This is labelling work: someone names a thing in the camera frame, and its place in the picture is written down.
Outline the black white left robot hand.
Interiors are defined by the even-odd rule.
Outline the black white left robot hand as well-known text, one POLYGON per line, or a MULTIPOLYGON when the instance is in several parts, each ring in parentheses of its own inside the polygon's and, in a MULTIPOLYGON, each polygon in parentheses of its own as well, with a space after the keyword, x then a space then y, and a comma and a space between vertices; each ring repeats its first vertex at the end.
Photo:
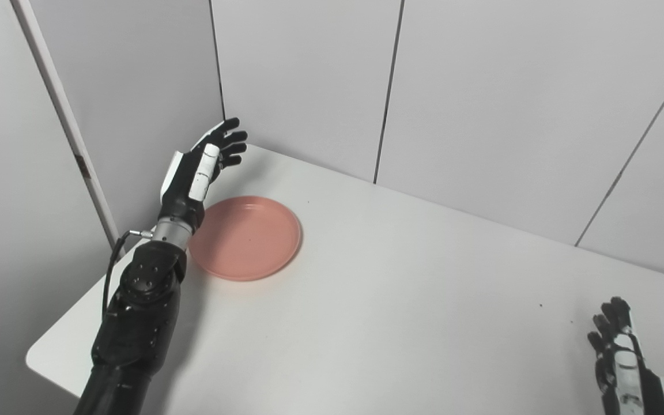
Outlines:
POLYGON ((159 221, 178 221, 195 233, 205 218, 208 189, 225 168, 240 165, 247 150, 240 119, 223 120, 188 152, 174 152, 160 189, 159 221))

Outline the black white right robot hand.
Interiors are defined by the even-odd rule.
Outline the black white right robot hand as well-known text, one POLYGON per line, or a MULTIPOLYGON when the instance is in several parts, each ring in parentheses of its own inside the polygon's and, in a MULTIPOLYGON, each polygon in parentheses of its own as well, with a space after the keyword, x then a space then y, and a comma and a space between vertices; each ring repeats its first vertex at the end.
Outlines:
POLYGON ((664 414, 664 378, 647 366, 630 305, 614 296, 593 315, 587 335, 606 414, 664 414))

